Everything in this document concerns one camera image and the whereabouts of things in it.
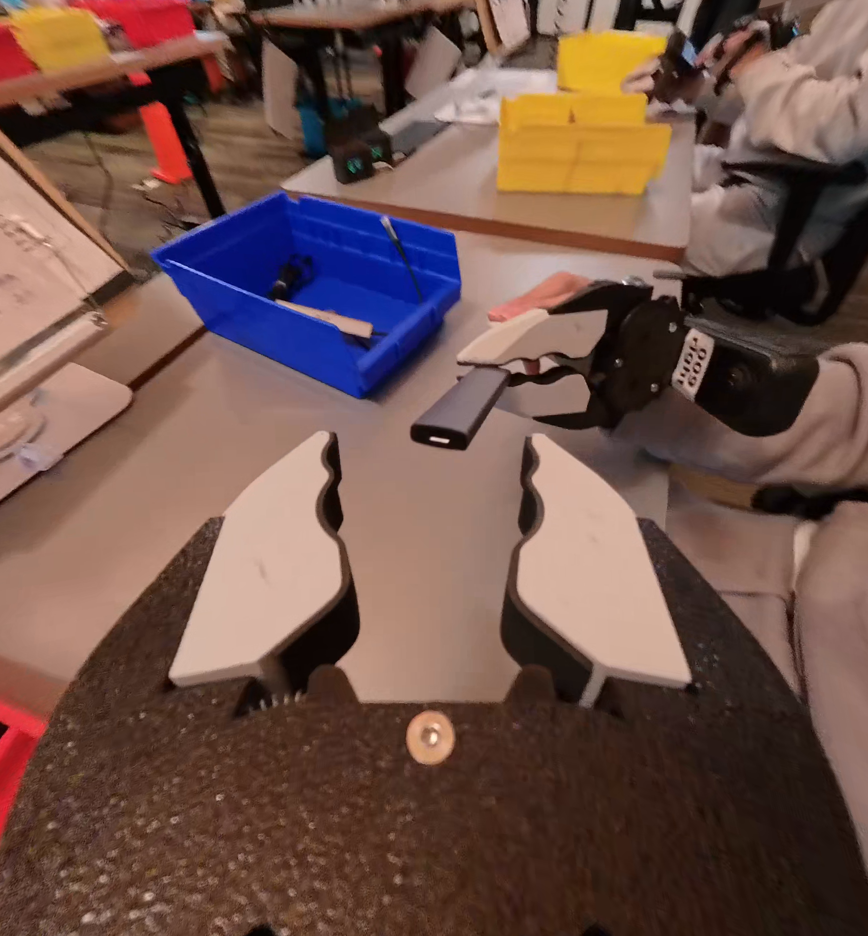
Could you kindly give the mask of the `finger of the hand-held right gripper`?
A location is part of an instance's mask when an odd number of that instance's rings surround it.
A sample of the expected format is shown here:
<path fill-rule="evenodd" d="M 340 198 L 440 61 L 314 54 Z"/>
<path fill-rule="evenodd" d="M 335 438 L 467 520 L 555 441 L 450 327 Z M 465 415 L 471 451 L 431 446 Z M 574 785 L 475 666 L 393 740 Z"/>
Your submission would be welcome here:
<path fill-rule="evenodd" d="M 564 429 L 612 425 L 606 405 L 577 371 L 513 373 L 503 391 L 503 411 Z"/>
<path fill-rule="evenodd" d="M 458 352 L 457 362 L 502 367 L 543 357 L 591 357 L 618 315 L 632 312 L 653 294 L 645 282 L 592 282 L 556 304 L 534 306 L 494 322 Z"/>

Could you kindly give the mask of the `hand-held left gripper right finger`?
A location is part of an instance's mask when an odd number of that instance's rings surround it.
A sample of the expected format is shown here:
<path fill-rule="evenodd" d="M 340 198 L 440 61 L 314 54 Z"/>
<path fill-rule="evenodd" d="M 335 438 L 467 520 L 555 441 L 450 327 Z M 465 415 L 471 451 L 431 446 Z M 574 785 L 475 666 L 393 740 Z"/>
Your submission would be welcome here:
<path fill-rule="evenodd" d="M 513 661 L 544 667 L 557 697 L 582 708 L 611 680 L 692 684 L 634 511 L 545 434 L 524 442 L 518 525 L 501 614 Z"/>

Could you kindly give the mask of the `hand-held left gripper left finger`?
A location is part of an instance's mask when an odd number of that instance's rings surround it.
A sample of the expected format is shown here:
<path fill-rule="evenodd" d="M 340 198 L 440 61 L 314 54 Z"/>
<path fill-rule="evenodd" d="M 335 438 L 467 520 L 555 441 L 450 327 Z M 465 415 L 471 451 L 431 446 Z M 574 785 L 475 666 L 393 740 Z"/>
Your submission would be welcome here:
<path fill-rule="evenodd" d="M 319 430 L 256 478 L 221 519 L 168 671 L 177 688 L 252 680 L 303 694 L 360 632 L 340 529 L 336 434 Z"/>

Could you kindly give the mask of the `dark grey USB adapter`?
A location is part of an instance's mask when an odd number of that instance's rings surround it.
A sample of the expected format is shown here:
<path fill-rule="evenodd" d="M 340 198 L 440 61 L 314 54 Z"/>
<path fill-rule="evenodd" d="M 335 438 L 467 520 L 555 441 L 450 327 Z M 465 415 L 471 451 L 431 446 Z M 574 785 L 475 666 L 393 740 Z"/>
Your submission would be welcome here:
<path fill-rule="evenodd" d="M 511 377 L 503 368 L 473 367 L 412 423 L 410 439 L 435 449 L 467 450 Z"/>

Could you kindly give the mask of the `person's right forearm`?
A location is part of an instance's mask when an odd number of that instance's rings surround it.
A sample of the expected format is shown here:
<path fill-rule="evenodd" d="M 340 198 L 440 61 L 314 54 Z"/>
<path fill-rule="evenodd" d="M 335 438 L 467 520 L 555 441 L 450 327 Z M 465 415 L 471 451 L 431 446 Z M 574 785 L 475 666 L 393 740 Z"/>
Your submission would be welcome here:
<path fill-rule="evenodd" d="M 835 346 L 818 364 L 800 415 L 777 435 L 744 436 L 669 390 L 611 437 L 732 482 L 868 495 L 868 344 Z"/>

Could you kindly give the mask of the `grey neighbouring desk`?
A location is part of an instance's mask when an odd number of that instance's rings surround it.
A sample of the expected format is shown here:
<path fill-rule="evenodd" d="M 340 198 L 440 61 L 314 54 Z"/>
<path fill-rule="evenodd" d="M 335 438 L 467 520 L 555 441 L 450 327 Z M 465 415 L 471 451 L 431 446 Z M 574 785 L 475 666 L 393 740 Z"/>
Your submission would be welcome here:
<path fill-rule="evenodd" d="M 689 236 L 695 124 L 672 124 L 664 169 L 643 195 L 499 193 L 498 129 L 463 123 L 374 178 L 341 184 L 325 157 L 281 189 L 438 228 L 674 263 Z"/>

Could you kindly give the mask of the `blue plastic bin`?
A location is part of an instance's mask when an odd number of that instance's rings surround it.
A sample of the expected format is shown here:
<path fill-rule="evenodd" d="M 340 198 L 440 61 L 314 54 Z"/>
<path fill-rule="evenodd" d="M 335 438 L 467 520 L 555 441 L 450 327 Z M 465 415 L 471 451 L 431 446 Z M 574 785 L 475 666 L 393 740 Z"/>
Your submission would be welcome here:
<path fill-rule="evenodd" d="M 218 337 L 364 399 L 461 298 L 451 231 L 311 196 L 269 195 L 169 240 L 152 258 Z M 369 340 L 274 300 L 370 322 Z"/>

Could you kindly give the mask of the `stack of yellow bins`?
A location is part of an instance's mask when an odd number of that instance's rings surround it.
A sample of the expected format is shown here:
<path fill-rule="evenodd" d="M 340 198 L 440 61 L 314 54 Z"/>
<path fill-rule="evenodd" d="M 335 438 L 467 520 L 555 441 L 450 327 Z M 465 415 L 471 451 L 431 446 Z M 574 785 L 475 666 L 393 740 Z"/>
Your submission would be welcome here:
<path fill-rule="evenodd" d="M 644 95 L 503 98 L 498 192 L 642 195 L 663 170 L 674 132 L 647 110 Z"/>

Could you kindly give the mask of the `tan flat stick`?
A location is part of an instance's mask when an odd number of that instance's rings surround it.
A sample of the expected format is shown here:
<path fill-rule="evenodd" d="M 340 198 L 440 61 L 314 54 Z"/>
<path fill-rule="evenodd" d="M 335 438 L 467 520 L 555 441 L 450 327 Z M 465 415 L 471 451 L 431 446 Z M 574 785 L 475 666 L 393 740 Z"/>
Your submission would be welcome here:
<path fill-rule="evenodd" d="M 360 340 L 369 340 L 374 335 L 374 327 L 370 322 L 341 315 L 330 310 L 317 309 L 286 300 L 274 300 L 274 304 L 285 310 L 299 313 L 311 319 L 321 321 L 333 326 L 340 332 Z"/>

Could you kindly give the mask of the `white papers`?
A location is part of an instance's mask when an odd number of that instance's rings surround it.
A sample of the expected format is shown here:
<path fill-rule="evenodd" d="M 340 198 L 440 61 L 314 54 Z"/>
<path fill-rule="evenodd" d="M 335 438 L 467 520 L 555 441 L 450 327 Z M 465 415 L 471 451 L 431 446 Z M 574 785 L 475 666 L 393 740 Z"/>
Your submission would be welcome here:
<path fill-rule="evenodd" d="M 553 94 L 557 91 L 557 74 L 550 69 L 498 68 L 483 72 L 469 69 L 445 90 L 445 102 L 433 111 L 435 121 L 497 125 L 503 99 Z"/>

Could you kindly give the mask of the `person's grey clothing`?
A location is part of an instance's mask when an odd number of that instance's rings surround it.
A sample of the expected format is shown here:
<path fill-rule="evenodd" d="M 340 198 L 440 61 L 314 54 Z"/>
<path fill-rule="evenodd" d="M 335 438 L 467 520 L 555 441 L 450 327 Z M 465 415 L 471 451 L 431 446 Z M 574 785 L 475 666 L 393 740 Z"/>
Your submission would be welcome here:
<path fill-rule="evenodd" d="M 868 871 L 868 504 L 811 522 L 680 494 L 667 532 L 808 708 Z"/>

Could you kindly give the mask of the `yellow plastic bin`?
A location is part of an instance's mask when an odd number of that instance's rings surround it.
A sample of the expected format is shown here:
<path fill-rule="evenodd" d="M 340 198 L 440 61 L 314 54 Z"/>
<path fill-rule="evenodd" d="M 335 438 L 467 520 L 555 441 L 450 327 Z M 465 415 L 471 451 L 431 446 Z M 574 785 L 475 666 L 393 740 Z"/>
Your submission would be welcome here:
<path fill-rule="evenodd" d="M 662 35 L 608 30 L 563 36 L 557 45 L 557 89 L 567 93 L 618 95 L 624 79 L 664 53 Z"/>
<path fill-rule="evenodd" d="M 87 9 L 30 7 L 9 15 L 9 26 L 42 73 L 101 63 L 111 50 L 100 21 Z"/>

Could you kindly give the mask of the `white document board stand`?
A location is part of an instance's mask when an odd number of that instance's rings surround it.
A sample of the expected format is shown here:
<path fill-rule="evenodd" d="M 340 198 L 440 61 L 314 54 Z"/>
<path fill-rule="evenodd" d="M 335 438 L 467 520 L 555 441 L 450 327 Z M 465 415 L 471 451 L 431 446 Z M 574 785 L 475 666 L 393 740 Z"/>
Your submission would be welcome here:
<path fill-rule="evenodd" d="M 121 415 L 133 392 L 76 363 L 111 332 L 124 261 L 0 131 L 0 502 Z"/>

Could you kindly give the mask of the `orange cone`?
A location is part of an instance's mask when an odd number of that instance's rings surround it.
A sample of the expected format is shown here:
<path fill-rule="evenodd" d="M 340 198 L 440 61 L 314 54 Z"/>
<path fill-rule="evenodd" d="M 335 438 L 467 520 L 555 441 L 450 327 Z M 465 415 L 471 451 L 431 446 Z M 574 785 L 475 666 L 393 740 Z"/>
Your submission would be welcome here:
<path fill-rule="evenodd" d="M 191 181 L 192 169 L 167 108 L 155 102 L 140 108 L 139 114 L 155 156 L 153 178 L 170 185 Z"/>

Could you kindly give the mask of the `wooden top table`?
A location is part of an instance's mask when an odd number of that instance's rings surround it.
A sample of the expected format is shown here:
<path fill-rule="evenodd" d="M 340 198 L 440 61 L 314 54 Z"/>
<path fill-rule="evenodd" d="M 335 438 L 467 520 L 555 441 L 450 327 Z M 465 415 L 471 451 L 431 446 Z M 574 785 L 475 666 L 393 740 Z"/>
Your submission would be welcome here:
<path fill-rule="evenodd" d="M 168 112 L 206 211 L 215 219 L 223 216 L 226 210 L 184 102 L 187 95 L 203 90 L 207 82 L 206 60 L 226 51 L 230 45 L 229 37 L 221 31 L 198 31 L 145 50 L 112 54 L 89 64 L 5 79 L 0 81 L 0 111 L 30 101 L 47 105 L 65 93 L 125 80 L 127 85 L 120 90 L 95 101 L 73 103 L 68 110 L 44 119 L 45 126 L 35 126 L 28 133 L 19 134 L 18 146 L 89 131 L 104 115 L 158 103 Z"/>

